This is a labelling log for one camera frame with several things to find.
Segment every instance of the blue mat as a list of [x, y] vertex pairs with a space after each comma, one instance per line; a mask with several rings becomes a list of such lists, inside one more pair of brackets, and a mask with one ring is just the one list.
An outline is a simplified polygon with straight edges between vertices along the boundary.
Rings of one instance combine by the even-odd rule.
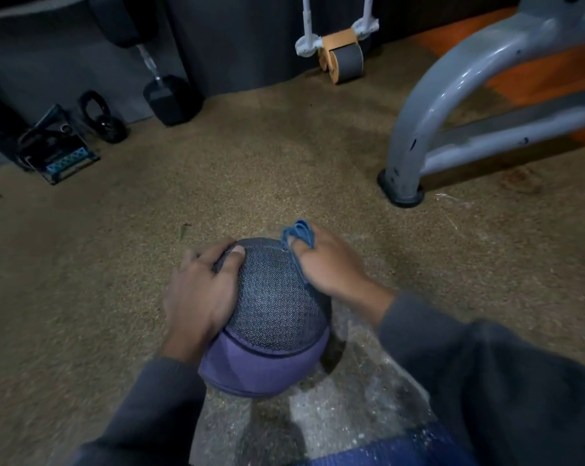
[[380, 440], [353, 450], [296, 464], [296, 466], [477, 466], [435, 423], [405, 436]]

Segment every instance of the person's right arm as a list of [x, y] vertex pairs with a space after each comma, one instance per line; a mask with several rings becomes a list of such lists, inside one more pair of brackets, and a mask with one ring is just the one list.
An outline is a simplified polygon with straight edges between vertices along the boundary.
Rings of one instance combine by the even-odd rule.
[[585, 367], [488, 321], [464, 324], [372, 281], [361, 259], [312, 224], [315, 248], [291, 241], [305, 276], [378, 331], [384, 349], [480, 464], [585, 465]]

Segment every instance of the gray sleeve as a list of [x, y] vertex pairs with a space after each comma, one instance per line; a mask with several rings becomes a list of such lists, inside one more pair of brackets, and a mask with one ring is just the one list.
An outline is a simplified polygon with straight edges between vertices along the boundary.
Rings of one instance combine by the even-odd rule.
[[409, 294], [394, 301], [379, 338], [480, 464], [585, 465], [584, 366], [498, 324], [463, 324]]
[[205, 391], [194, 367], [149, 361], [102, 436], [79, 449], [74, 465], [186, 466]]

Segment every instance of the black rubber foot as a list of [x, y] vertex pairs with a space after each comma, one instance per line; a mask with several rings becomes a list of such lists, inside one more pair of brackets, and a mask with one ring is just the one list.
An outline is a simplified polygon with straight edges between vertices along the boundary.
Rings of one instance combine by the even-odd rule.
[[408, 199], [406, 201], [402, 201], [396, 196], [394, 193], [394, 188], [391, 186], [390, 183], [387, 182], [387, 178], [385, 177], [385, 169], [379, 172], [379, 175], [376, 177], [376, 182], [379, 184], [385, 196], [387, 196], [390, 203], [397, 207], [415, 207], [421, 204], [424, 201], [424, 188], [421, 186], [417, 189], [417, 193], [413, 196], [412, 199]]

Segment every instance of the person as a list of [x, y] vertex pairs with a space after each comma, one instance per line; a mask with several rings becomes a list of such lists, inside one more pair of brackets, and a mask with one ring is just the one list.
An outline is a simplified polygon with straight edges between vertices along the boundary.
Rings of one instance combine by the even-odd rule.
[[[386, 352], [428, 391], [454, 440], [481, 465], [585, 465], [585, 367], [521, 340], [490, 321], [459, 322], [396, 295], [366, 275], [361, 258], [312, 224], [315, 248], [291, 239], [305, 277], [376, 330]], [[234, 242], [188, 251], [164, 291], [168, 334], [102, 436], [74, 462], [186, 465], [205, 385], [202, 354], [235, 306], [244, 249], [221, 271], [213, 264]]]

